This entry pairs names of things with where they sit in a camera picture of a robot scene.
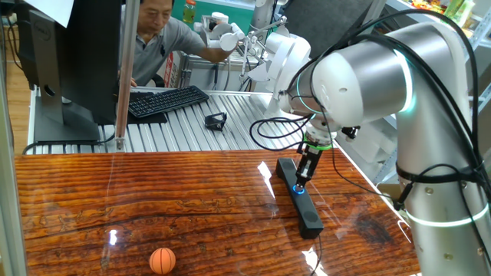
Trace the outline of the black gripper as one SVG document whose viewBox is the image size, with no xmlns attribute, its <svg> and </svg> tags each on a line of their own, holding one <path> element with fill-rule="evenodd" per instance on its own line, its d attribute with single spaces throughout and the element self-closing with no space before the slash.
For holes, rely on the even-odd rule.
<svg viewBox="0 0 491 276">
<path fill-rule="evenodd" d="M 297 149 L 297 153 L 301 155 L 301 159 L 295 172 L 296 184 L 298 184 L 298 187 L 304 188 L 311 179 L 311 173 L 315 171 L 323 150 L 307 145 L 300 146 Z"/>
</svg>

